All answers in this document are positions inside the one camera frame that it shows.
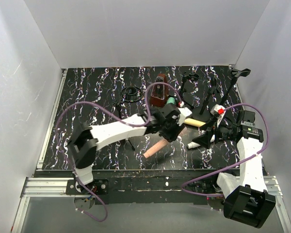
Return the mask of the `pink microphone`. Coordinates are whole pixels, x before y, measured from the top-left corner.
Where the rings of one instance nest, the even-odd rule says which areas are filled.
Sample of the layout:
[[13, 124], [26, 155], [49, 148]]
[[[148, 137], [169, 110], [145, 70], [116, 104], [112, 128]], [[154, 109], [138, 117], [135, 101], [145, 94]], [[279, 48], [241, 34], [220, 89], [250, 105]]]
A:
[[171, 147], [177, 144], [177, 141], [174, 142], [168, 142], [166, 139], [162, 138], [160, 141], [158, 141], [156, 144], [154, 144], [152, 147], [150, 147], [144, 154], [143, 156], [147, 159], [157, 152], [159, 152], [161, 149], [164, 147]]

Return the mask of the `yellow microphone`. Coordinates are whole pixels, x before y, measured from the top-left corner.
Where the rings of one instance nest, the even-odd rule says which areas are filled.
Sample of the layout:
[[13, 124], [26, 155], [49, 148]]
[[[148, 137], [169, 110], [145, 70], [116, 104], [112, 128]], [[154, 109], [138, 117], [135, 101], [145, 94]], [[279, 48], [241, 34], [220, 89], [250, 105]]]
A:
[[195, 119], [192, 119], [192, 118], [185, 119], [184, 123], [187, 124], [187, 125], [191, 125], [191, 126], [194, 126], [194, 127], [198, 127], [198, 128], [199, 127], [202, 127], [203, 125], [206, 124], [203, 121], [195, 120]]

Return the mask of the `black round-base mic stand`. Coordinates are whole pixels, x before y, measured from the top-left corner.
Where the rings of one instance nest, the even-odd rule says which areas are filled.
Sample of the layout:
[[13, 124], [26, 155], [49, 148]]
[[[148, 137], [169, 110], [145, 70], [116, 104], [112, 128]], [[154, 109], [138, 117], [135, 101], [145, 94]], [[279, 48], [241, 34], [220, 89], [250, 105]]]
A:
[[204, 99], [202, 105], [201, 106], [198, 106], [198, 107], [195, 107], [192, 110], [192, 119], [198, 120], [198, 121], [202, 121], [202, 122], [209, 121], [209, 119], [210, 119], [210, 112], [207, 109], [207, 107], [208, 107], [208, 104], [209, 104], [210, 97], [212, 95], [214, 95], [215, 91], [217, 93], [219, 93], [219, 90], [216, 87], [216, 78], [215, 77], [212, 77], [210, 79], [210, 87], [208, 89], [207, 96]]

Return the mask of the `black tripod shock-mount stand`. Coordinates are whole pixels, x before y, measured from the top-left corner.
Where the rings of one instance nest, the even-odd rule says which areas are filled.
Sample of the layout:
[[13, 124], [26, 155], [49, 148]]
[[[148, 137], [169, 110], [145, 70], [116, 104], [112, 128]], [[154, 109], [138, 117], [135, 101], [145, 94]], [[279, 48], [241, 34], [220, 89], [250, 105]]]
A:
[[117, 111], [118, 117], [122, 119], [122, 104], [123, 103], [136, 103], [139, 102], [143, 97], [143, 92], [136, 86], [123, 87], [120, 92], [120, 100], [115, 101], [113, 105]]

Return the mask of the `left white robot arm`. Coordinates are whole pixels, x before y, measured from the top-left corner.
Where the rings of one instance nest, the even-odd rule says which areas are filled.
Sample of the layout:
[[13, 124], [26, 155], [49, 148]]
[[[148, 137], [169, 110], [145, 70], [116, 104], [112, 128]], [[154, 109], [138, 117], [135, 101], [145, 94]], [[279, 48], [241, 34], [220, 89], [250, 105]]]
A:
[[167, 142], [173, 142], [184, 129], [184, 121], [191, 115], [192, 112], [187, 107], [167, 104], [151, 110], [150, 116], [134, 114], [109, 124], [80, 125], [67, 144], [68, 152], [75, 162], [74, 174], [78, 184], [88, 185], [93, 182], [91, 166], [97, 150], [117, 141], [155, 133]]

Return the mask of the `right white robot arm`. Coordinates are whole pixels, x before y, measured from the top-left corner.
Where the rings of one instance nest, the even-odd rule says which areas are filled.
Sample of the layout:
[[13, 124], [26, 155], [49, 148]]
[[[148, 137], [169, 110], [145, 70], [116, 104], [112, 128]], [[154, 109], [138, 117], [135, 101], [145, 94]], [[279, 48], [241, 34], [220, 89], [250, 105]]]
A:
[[275, 197], [269, 194], [262, 168], [260, 151], [263, 147], [263, 131], [255, 127], [255, 112], [241, 110], [237, 123], [225, 127], [219, 122], [207, 127], [205, 134], [188, 144], [188, 148], [209, 148], [212, 142], [227, 139], [236, 142], [240, 164], [240, 178], [229, 172], [220, 172], [216, 183], [224, 195], [223, 213], [226, 218], [261, 228], [275, 207]]

